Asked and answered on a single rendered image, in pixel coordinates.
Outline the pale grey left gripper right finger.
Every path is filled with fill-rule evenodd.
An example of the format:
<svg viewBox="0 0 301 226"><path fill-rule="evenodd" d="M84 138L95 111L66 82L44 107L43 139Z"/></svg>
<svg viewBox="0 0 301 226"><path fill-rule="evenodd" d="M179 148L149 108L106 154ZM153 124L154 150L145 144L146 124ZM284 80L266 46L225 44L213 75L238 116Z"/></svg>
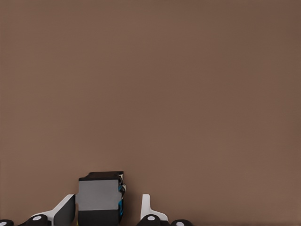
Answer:
<svg viewBox="0 0 301 226"><path fill-rule="evenodd" d="M143 194L140 221L137 226L169 226L166 214L151 209L151 196Z"/></svg>

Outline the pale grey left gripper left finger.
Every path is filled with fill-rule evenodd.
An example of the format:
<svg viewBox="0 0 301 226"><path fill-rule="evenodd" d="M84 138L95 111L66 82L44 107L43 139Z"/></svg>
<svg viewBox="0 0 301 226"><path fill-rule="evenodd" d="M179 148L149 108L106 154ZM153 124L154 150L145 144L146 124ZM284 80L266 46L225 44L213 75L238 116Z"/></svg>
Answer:
<svg viewBox="0 0 301 226"><path fill-rule="evenodd" d="M18 226L71 226L75 218L76 195L68 194L52 210L37 213Z"/></svg>

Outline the red button switch box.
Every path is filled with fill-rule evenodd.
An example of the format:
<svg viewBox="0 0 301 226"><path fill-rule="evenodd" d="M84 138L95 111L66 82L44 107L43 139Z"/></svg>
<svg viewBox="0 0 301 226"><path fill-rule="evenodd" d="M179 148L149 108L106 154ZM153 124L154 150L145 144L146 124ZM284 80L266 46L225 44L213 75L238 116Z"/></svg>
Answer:
<svg viewBox="0 0 301 226"><path fill-rule="evenodd" d="M79 178L78 226L119 226L127 190L123 176L123 171L106 171Z"/></svg>

